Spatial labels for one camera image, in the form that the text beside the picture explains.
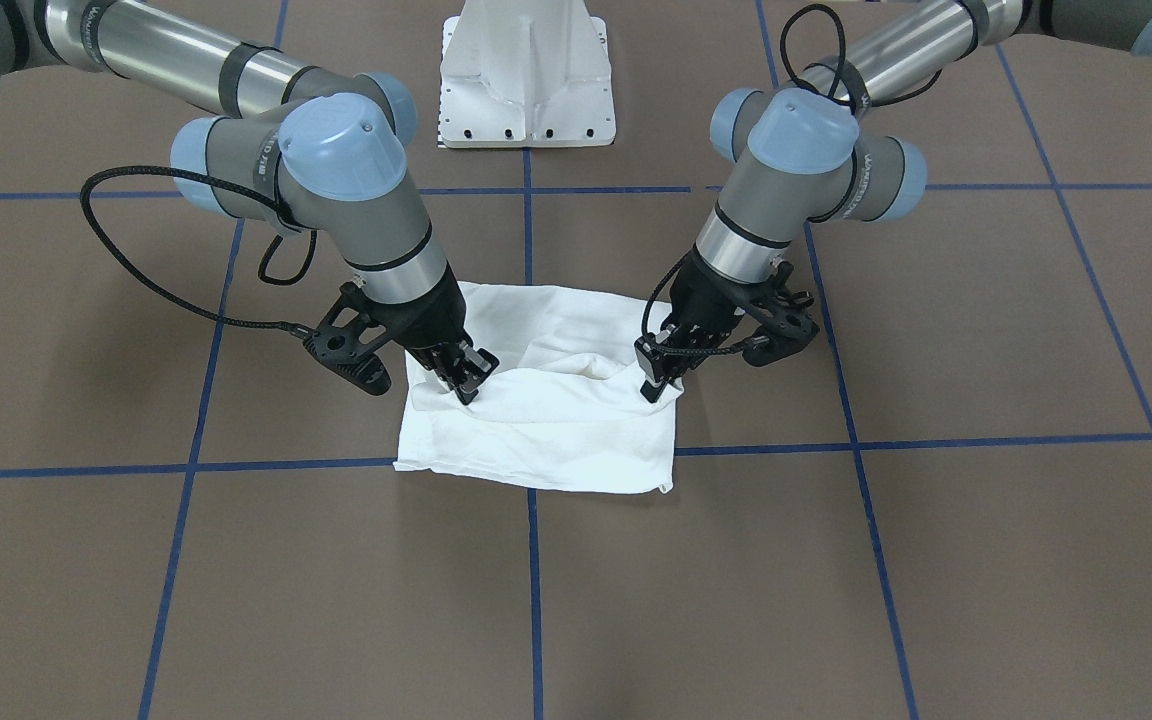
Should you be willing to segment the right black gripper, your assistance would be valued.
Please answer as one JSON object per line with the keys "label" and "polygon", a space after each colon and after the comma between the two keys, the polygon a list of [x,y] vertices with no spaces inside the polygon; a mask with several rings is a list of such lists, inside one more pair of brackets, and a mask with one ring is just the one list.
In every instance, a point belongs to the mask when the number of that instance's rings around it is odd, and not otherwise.
{"label": "right black gripper", "polygon": [[397,343],[434,372],[462,406],[470,406],[499,359],[467,341],[465,318],[465,300],[454,278],[440,279],[420,300],[406,304],[380,304],[355,282],[346,282],[303,346],[314,361],[353,386],[369,395],[384,395],[391,377],[378,351]]}

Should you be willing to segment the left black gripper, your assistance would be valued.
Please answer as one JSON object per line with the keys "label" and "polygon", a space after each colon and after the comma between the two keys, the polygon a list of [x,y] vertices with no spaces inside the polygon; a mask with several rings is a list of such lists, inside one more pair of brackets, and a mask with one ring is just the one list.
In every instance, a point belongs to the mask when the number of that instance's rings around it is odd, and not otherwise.
{"label": "left black gripper", "polygon": [[771,270],[763,281],[744,285],[710,270],[695,249],[668,270],[655,291],[669,291],[670,310],[655,336],[634,342],[645,376],[641,396],[649,404],[708,357],[738,354],[751,366],[765,366],[799,354],[818,336],[809,314],[812,293],[788,290],[794,265],[778,260]]}

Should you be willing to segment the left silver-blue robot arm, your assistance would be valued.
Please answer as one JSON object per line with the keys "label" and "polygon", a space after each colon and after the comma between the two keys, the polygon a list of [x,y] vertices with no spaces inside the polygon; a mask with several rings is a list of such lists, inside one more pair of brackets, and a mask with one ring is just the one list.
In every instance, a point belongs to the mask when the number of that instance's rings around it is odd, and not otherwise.
{"label": "left silver-blue robot arm", "polygon": [[806,223],[886,222],[922,200],[927,164],[911,143],[864,135],[870,109],[929,90],[948,65],[1016,33],[1152,56],[1152,1],[925,1],[838,53],[740,88],[710,119],[733,164],[694,247],[664,276],[669,314],[635,343],[655,402],[710,356],[764,366],[818,336],[813,297],[788,290],[785,252]]}

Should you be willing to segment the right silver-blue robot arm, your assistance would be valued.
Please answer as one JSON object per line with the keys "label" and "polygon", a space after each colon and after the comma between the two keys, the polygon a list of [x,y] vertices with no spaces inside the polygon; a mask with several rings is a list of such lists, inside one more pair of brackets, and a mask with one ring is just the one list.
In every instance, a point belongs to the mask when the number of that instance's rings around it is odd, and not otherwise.
{"label": "right silver-blue robot arm", "polygon": [[270,223],[279,237],[326,234],[353,275],[314,327],[260,323],[297,338],[353,386],[384,395],[379,348],[396,343],[462,404],[497,357],[467,333],[467,304],[435,241],[406,156],[416,109],[387,73],[342,76],[142,1],[0,1],[0,76],[38,67],[108,73],[179,97],[204,118],[180,129],[168,167],[103,170],[79,205],[106,250],[96,187],[173,179],[196,209]]}

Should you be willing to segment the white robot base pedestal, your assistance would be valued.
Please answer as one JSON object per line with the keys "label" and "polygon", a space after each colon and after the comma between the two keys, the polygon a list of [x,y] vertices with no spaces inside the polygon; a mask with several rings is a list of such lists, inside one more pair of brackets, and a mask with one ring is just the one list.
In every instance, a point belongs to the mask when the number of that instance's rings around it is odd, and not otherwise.
{"label": "white robot base pedestal", "polygon": [[467,1],[440,38],[444,149],[616,141],[607,26],[584,1]]}

